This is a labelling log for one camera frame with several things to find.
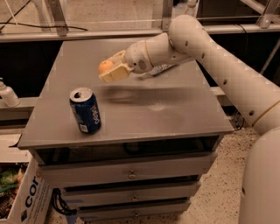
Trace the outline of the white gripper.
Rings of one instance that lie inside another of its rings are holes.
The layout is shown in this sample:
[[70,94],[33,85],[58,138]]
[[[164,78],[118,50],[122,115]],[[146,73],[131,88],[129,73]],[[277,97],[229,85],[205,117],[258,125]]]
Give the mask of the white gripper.
[[[114,65],[126,63],[135,74],[143,74],[152,69],[152,64],[146,49],[144,40],[129,46],[127,50],[121,50],[108,58]],[[125,65],[105,69],[99,74],[99,78],[104,82],[120,81],[130,75],[130,70]]]

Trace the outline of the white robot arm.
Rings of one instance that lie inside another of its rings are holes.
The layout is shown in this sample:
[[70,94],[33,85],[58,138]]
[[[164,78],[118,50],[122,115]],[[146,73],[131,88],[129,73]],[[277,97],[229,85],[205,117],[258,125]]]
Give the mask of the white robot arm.
[[136,42],[98,67],[105,82],[193,58],[260,137],[245,165],[239,224],[280,224],[280,89],[218,45],[192,16],[175,17],[167,33]]

